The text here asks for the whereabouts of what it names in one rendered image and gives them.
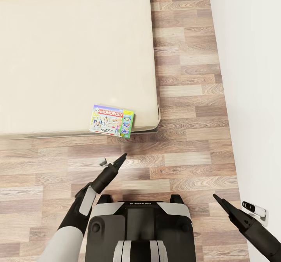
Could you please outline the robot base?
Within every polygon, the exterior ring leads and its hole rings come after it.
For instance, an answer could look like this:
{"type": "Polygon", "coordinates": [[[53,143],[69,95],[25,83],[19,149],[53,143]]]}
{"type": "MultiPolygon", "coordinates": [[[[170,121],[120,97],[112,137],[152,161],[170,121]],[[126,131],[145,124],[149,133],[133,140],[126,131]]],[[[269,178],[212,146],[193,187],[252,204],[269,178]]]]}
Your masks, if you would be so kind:
{"type": "Polygon", "coordinates": [[[101,195],[88,224],[85,262],[113,262],[118,241],[163,241],[168,262],[196,262],[192,220],[180,195],[170,203],[111,203],[101,195]]]}

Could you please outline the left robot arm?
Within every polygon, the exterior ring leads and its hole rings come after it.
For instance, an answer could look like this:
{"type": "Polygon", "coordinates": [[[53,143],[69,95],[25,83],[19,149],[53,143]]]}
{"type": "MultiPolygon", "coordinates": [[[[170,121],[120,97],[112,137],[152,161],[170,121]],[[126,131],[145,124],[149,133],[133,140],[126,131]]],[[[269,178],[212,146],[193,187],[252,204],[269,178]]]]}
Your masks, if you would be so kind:
{"type": "Polygon", "coordinates": [[[78,262],[96,193],[100,194],[116,177],[126,156],[124,153],[113,165],[107,164],[105,157],[98,159],[103,171],[75,195],[75,201],[37,262],[78,262]]]}

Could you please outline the robot trunk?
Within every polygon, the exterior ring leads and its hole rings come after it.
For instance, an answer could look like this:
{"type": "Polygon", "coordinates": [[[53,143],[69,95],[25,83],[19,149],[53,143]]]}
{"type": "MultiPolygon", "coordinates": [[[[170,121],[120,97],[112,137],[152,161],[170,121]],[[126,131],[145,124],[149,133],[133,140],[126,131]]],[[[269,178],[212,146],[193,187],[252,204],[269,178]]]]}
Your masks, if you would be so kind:
{"type": "Polygon", "coordinates": [[[168,262],[163,241],[118,241],[113,262],[168,262]]]}

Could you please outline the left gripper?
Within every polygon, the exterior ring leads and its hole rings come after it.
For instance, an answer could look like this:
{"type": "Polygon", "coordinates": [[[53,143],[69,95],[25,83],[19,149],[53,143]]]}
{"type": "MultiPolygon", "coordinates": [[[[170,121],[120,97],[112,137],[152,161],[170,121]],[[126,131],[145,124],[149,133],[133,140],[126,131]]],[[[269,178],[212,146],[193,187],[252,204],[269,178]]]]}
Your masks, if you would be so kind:
{"type": "Polygon", "coordinates": [[[107,187],[111,181],[116,177],[116,175],[119,173],[119,167],[126,159],[127,153],[124,153],[121,157],[119,157],[116,161],[114,161],[114,164],[111,163],[108,164],[107,168],[103,170],[99,175],[98,179],[107,187]]]}

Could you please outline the board game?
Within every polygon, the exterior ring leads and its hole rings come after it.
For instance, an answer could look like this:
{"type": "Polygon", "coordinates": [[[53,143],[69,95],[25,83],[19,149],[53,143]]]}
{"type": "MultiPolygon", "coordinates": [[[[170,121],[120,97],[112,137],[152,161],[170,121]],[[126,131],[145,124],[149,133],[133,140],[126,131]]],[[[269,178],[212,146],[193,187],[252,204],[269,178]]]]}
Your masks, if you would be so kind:
{"type": "Polygon", "coordinates": [[[134,111],[94,105],[89,131],[130,138],[134,111]]]}

